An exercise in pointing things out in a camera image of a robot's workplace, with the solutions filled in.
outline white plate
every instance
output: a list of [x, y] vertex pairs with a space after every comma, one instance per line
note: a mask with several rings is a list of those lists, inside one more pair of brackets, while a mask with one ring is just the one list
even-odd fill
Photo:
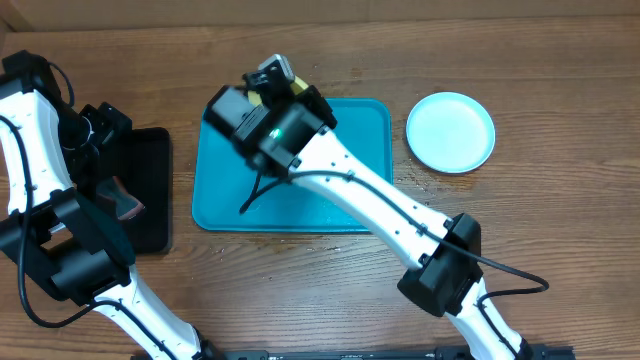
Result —
[[428, 167], [449, 174], [478, 168], [493, 151], [496, 130], [477, 101], [452, 92], [429, 95], [411, 110], [407, 139]]

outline green led light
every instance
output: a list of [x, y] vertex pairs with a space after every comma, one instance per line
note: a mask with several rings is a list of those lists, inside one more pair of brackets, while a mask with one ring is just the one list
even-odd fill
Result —
[[282, 130], [280, 129], [273, 129], [271, 130], [271, 133], [269, 133], [269, 137], [273, 138], [273, 139], [277, 139], [280, 136], [282, 136]]

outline teal plastic tray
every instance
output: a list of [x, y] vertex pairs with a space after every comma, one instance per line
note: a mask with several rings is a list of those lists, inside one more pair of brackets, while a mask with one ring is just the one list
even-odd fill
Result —
[[[365, 165], [393, 182], [391, 116], [374, 99], [327, 99], [338, 120], [340, 141]], [[257, 199], [243, 215], [256, 173], [206, 122], [200, 127], [193, 190], [195, 222], [212, 231], [364, 232], [366, 229], [328, 200], [295, 185], [281, 185]], [[262, 178], [261, 186], [273, 181]]]

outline wood grain surface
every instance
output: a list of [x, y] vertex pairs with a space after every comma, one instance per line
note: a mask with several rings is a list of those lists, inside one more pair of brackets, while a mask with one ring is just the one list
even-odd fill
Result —
[[639, 15], [637, 0], [0, 0], [16, 31]]
[[[450, 215], [471, 213], [483, 255], [550, 281], [544, 294], [496, 300], [529, 342], [573, 345], [580, 359], [640, 358], [640, 18], [7, 34], [3, 55], [23, 48], [65, 69], [78, 107], [108, 101], [136, 127], [171, 133], [174, 247], [138, 264], [222, 349], [463, 342], [396, 290], [404, 270], [371, 235], [209, 233], [194, 223], [202, 109], [279, 52], [327, 97], [383, 101], [396, 185]], [[407, 147], [409, 111], [440, 91], [470, 95], [493, 115], [495, 151], [473, 173], [436, 174]], [[490, 290], [526, 285], [491, 269], [486, 278]], [[76, 310], [34, 286], [30, 294], [47, 319]], [[0, 357], [125, 359], [138, 349], [97, 314], [62, 330], [36, 327], [20, 307], [15, 265], [0, 258]]]

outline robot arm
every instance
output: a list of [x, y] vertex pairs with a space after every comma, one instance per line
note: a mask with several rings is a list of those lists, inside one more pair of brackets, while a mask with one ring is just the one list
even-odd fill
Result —
[[[327, 130], [314, 135], [300, 151], [298, 158], [300, 165], [291, 167], [291, 173], [352, 173], [380, 191], [406, 213], [420, 219], [433, 236], [440, 239], [447, 236], [447, 226], [452, 223], [451, 219], [409, 198], [379, 177], [358, 161], [340, 143], [333, 131]], [[432, 257], [438, 249], [438, 242], [421, 234], [389, 204], [359, 183], [321, 175], [300, 177], [293, 180], [293, 183], [326, 197], [352, 215], [384, 241], [409, 271], [421, 270], [425, 266], [425, 255]], [[459, 312], [446, 312], [446, 316], [465, 338], [476, 359], [513, 359], [511, 351], [500, 342], [476, 306], [478, 298], [486, 292], [484, 279], [481, 278], [473, 283], [462, 299]], [[483, 305], [500, 333], [516, 351], [520, 351], [520, 335], [507, 326], [490, 299], [485, 300]]]
[[[32, 179], [31, 231], [25, 239], [25, 273], [49, 296], [88, 305], [114, 321], [152, 359], [211, 359], [213, 348], [193, 326], [177, 318], [144, 283], [120, 224], [96, 207], [74, 182], [95, 183], [87, 170], [99, 149], [131, 129], [128, 118], [103, 104], [80, 114], [62, 102], [49, 63], [26, 51], [3, 60], [0, 115], [23, 140], [23, 169], [16, 135], [0, 123], [0, 140], [10, 180], [8, 219], [0, 222], [0, 249], [21, 261], [21, 223], [26, 211], [25, 170]], [[42, 245], [53, 229], [65, 226], [73, 237], [49, 250]], [[43, 326], [60, 327], [61, 323]]]
[[441, 244], [479, 256], [475, 220], [466, 214], [450, 219], [423, 206], [358, 161], [333, 133], [336, 120], [324, 98], [293, 75], [283, 56], [275, 55], [243, 79], [246, 94], [223, 87], [203, 118], [231, 140], [250, 167], [326, 197], [382, 239], [408, 269], [400, 291], [430, 314], [446, 314], [476, 359], [514, 359], [514, 352], [531, 357], [530, 346], [489, 299], [483, 306], [497, 331], [478, 309], [486, 289], [477, 262]]

